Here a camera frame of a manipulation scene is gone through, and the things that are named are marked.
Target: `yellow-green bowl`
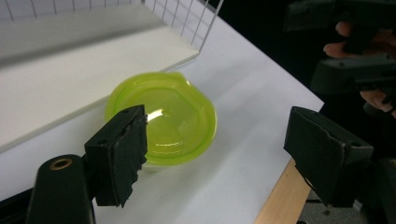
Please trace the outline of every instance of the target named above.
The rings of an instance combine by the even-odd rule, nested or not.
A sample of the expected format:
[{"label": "yellow-green bowl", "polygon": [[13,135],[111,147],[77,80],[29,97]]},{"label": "yellow-green bowl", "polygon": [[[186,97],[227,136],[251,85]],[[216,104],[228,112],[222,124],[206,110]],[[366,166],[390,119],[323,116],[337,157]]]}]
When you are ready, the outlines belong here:
[{"label": "yellow-green bowl", "polygon": [[148,164],[192,161],[215,137],[214,106],[180,73],[146,73],[126,79],[108,99],[106,120],[132,105],[144,105],[148,114]]}]

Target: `human hand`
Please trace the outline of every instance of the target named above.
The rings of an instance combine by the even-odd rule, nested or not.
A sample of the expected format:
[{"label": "human hand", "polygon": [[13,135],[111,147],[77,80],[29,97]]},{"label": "human hand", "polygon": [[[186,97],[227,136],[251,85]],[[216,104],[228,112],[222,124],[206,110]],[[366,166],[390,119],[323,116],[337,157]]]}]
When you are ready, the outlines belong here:
[{"label": "human hand", "polygon": [[[348,37],[352,30],[352,25],[347,22],[338,22],[335,26],[335,30],[338,34]],[[346,42],[331,43],[327,44],[323,51],[333,58],[356,58],[361,57],[357,54],[347,53],[343,51]],[[364,55],[376,54],[386,52],[390,56],[396,59],[396,35],[392,33],[392,30],[379,30],[369,48],[364,51]],[[381,90],[375,91],[361,91],[361,97],[373,107],[380,109],[384,112],[391,112],[391,115],[396,118],[396,108],[393,108],[391,103],[396,102],[384,102],[386,94]]]}]

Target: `wire rack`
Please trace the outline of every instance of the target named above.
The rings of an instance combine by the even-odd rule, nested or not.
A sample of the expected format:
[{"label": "wire rack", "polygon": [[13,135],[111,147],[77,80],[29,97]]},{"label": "wire rack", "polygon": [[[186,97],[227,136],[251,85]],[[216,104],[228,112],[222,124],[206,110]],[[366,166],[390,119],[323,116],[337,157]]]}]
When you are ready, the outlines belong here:
[{"label": "wire rack", "polygon": [[0,22],[40,20],[110,7],[144,4],[201,49],[223,0],[0,0]]}]

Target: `wooden edge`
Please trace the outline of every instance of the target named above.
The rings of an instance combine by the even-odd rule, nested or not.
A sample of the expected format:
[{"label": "wooden edge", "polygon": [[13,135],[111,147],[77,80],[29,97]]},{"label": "wooden edge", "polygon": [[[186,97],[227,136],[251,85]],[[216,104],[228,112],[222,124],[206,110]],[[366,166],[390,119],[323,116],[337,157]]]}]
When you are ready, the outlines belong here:
[{"label": "wooden edge", "polygon": [[255,220],[255,224],[295,224],[310,188],[291,159]]}]

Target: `white table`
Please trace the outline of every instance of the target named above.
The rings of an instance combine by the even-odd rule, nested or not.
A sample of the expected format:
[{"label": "white table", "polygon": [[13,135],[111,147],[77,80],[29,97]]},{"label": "white table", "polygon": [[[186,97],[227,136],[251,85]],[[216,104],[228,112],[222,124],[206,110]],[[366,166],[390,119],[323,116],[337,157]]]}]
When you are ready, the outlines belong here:
[{"label": "white table", "polygon": [[[220,19],[200,56],[177,71],[213,102],[216,139],[195,161],[140,172],[123,209],[95,206],[97,223],[253,223],[290,160],[283,149],[290,107],[322,106]],[[105,104],[0,154],[0,200],[31,188],[44,161],[83,155],[103,125]]]}]

